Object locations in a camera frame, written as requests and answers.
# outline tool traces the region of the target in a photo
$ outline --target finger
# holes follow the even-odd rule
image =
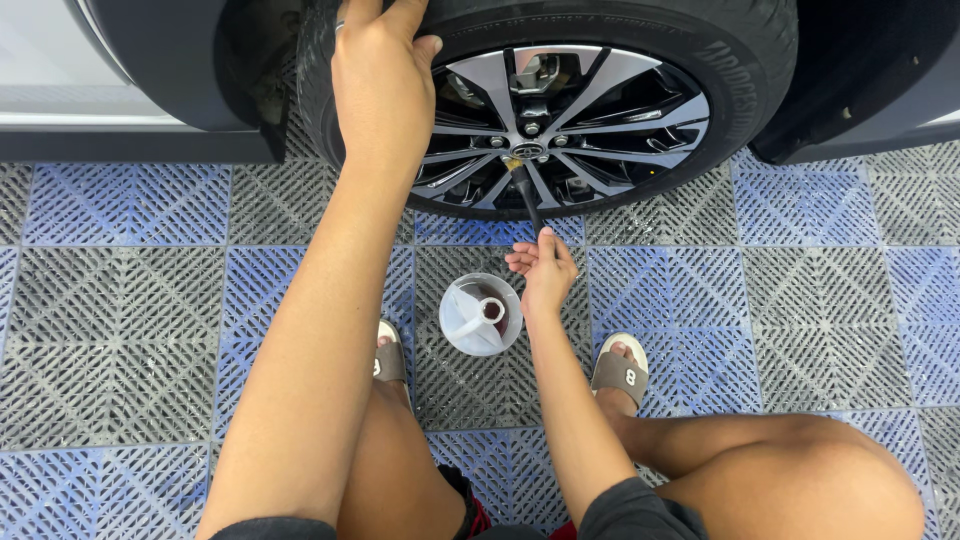
[[[510,269],[514,272],[517,272],[521,276],[525,276],[527,271],[530,270],[529,264],[523,264],[522,262],[511,262]]]
[[[523,264],[533,264],[537,258],[529,253],[510,253],[507,254],[507,262],[522,262]]]
[[[420,36],[414,40],[414,62],[424,80],[431,79],[430,64],[443,48],[444,41],[439,36]]]
[[[553,229],[549,227],[544,227],[540,229],[540,237],[537,238],[537,244],[540,251],[540,256],[544,260],[553,260],[554,259],[554,246],[557,244],[557,236],[553,234]]]
[[[383,0],[349,0],[345,26],[368,24],[383,13]]]
[[[413,39],[423,21],[426,2],[427,0],[396,0],[387,12],[383,13],[383,20],[387,26],[401,32],[402,36]]]
[[[529,253],[534,257],[540,255],[540,248],[533,242],[517,242],[514,244],[514,251],[517,253]]]

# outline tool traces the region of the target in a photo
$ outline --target toyota logo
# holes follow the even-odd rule
[[[532,160],[533,158],[542,156],[544,152],[546,152],[546,149],[543,148],[542,144],[537,142],[521,142],[510,151],[510,154],[513,155],[514,158],[521,160]]]

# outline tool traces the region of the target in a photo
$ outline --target black tire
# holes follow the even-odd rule
[[[334,166],[343,164],[329,59],[336,0],[315,0],[300,37],[300,109]],[[430,0],[422,34],[443,38],[435,64],[491,50],[544,43],[603,44],[670,61],[695,79],[712,111],[691,155],[651,182],[575,207],[560,217],[648,199],[683,184],[742,148],[777,110],[797,58],[794,0]],[[524,210],[466,209],[411,195],[407,206],[485,220],[526,219]]]

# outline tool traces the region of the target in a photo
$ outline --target floor tile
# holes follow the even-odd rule
[[[748,249],[744,269],[765,411],[910,405],[878,249]]]
[[[856,173],[733,170],[740,239],[748,246],[874,246],[870,190]]]
[[[960,244],[960,142],[867,156],[888,245]]]
[[[97,538],[193,538],[207,461],[206,444],[104,449]]]
[[[894,455],[913,479],[924,501],[924,540],[940,539],[936,503],[917,413],[913,409],[901,408],[835,412],[829,416],[863,431]]]
[[[581,216],[548,219],[557,236],[568,246],[584,243],[584,218]],[[512,246],[514,242],[534,241],[529,221],[477,221],[416,212],[415,242],[419,245]]]
[[[31,165],[0,163],[0,244],[20,243],[33,177]]]
[[[593,347],[633,334],[650,364],[640,414],[760,412],[736,248],[589,248]]]
[[[229,242],[310,243],[336,184],[336,171],[322,160],[237,165],[233,173]],[[412,244],[413,228],[413,211],[405,210],[396,243]]]
[[[446,288],[470,272],[504,279],[522,294],[523,278],[507,268],[507,248],[417,248],[417,399],[414,409],[425,430],[512,428],[540,423],[540,401],[526,331],[495,356],[468,356],[440,329],[438,310]],[[589,373],[590,334],[587,265],[582,248],[571,250],[581,276],[570,290],[562,318],[574,351]]]
[[[42,246],[219,245],[226,165],[42,164],[23,242]]]
[[[674,190],[584,219],[589,245],[733,245],[730,166],[724,161]]]
[[[3,449],[206,439],[223,248],[25,249]]]
[[[960,324],[960,248],[889,248],[901,323]]]
[[[926,460],[943,540],[960,538],[960,407],[922,408]]]
[[[438,463],[461,469],[496,524],[550,533],[569,521],[543,428],[427,433]]]
[[[223,440],[260,342],[305,250],[234,247],[228,250],[220,360],[214,396],[213,440]],[[414,253],[395,247],[383,292],[383,317],[400,332],[408,367],[413,361]],[[413,382],[413,374],[408,374]]]
[[[102,449],[0,454],[4,538],[94,538]]]

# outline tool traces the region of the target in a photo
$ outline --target wheel spoke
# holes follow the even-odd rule
[[[612,132],[633,132],[638,130],[653,130],[657,128],[668,128],[684,122],[699,120],[710,116],[710,106],[707,102],[707,96],[703,93],[697,97],[688,100],[686,103],[673,109],[663,118],[655,120],[640,120],[637,122],[626,122],[613,126],[600,126],[597,128],[570,128],[568,130],[559,130],[558,133],[567,135],[586,135],[586,134],[604,134]]]
[[[636,163],[650,163],[672,169],[678,163],[690,155],[687,150],[672,150],[670,152],[661,152],[658,154],[639,154],[635,152],[616,152],[614,150],[600,150],[593,148],[564,148],[558,153],[558,157],[563,154],[580,154],[581,156],[592,156],[594,158],[607,158],[608,160],[633,161]]]
[[[581,180],[586,182],[590,187],[599,193],[603,193],[604,195],[616,195],[617,193],[623,193],[624,191],[629,191],[634,188],[632,185],[606,185],[599,179],[594,178],[593,175],[587,172],[587,170],[578,165],[576,161],[562,153],[557,154],[557,159],[562,161],[564,165],[576,173],[576,175],[580,177]]]
[[[540,205],[538,208],[541,209],[554,209],[560,205],[557,202],[557,199],[553,197],[553,193],[550,193],[550,189],[546,186],[546,183],[543,181],[543,177],[540,175],[540,171],[537,170],[537,166],[532,162],[526,162],[527,172],[530,173],[530,180],[533,181],[534,187],[537,189],[537,193],[540,194]]]
[[[517,134],[516,115],[510,96],[510,83],[507,81],[507,64],[504,62],[503,51],[457,61],[446,68],[483,88],[490,97],[496,113],[499,114],[504,128],[511,134]]]
[[[464,165],[457,167],[455,170],[451,171],[449,174],[444,175],[437,180],[434,180],[427,185],[415,185],[411,190],[413,193],[432,199],[438,195],[446,193],[451,187],[459,184],[469,177],[471,174],[477,171],[480,167],[489,163],[494,157],[494,154],[487,154],[483,158],[478,160],[470,161]]]
[[[480,136],[506,136],[507,132],[500,130],[491,130],[484,128],[462,128],[460,126],[441,126],[434,125],[433,133],[438,135],[480,135]]]
[[[577,99],[566,108],[557,120],[544,131],[542,138],[547,139],[555,135],[570,118],[576,116],[581,110],[586,109],[591,103],[596,101],[597,98],[607,93],[607,91],[614,86],[632,79],[644,71],[653,69],[660,64],[660,61],[643,55],[615,49],[611,50],[603,60],[603,63],[600,64],[596,74],[590,79],[587,87],[580,92]]]
[[[427,154],[423,157],[423,164],[428,163],[439,163],[441,161],[450,161],[450,160],[460,160],[462,158],[475,158],[477,156],[484,156],[490,154],[499,154],[495,150],[489,148],[467,148],[464,150],[455,150],[453,152],[438,152],[437,154]]]
[[[483,196],[483,199],[480,199],[473,205],[473,208],[486,210],[496,209],[496,207],[493,205],[493,201],[501,192],[503,192],[504,188],[506,188],[507,184],[509,183],[510,173],[508,172],[500,177],[500,180],[496,181],[496,184],[494,184],[493,187],[490,188],[490,191]]]

